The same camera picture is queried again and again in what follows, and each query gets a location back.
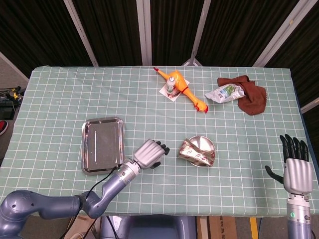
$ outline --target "crumpled snack wrapper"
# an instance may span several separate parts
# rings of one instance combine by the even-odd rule
[[[196,165],[212,167],[215,161],[215,150],[201,150],[187,138],[179,149],[178,157],[193,162]]]

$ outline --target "crumpled plastic bag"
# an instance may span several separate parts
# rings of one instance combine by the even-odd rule
[[[227,84],[205,95],[207,98],[217,103],[224,103],[242,98],[245,96],[245,93],[240,86],[235,84]]]

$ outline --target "yellow toy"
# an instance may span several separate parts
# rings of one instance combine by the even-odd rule
[[[208,112],[208,106],[205,104],[205,102],[199,100],[188,88],[184,77],[182,74],[175,70],[169,74],[166,74],[165,72],[161,71],[160,69],[154,67],[154,70],[156,70],[160,75],[162,75],[166,80],[169,79],[170,76],[173,76],[175,78],[175,87],[181,91],[183,94],[187,95],[191,101],[193,101],[195,108],[197,111],[203,111],[205,113]]]

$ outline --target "small metal bowl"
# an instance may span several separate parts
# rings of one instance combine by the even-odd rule
[[[204,136],[194,136],[194,137],[190,138],[189,141],[201,150],[205,150],[205,151],[214,150],[216,152],[215,145],[213,144],[213,142],[209,138],[206,138]],[[190,162],[190,163],[196,167],[207,167],[206,164],[200,163],[200,162],[198,162],[198,163]]]

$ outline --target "stainless steel tray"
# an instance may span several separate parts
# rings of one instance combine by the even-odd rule
[[[124,163],[124,124],[118,117],[89,119],[82,126],[82,171],[108,173]]]

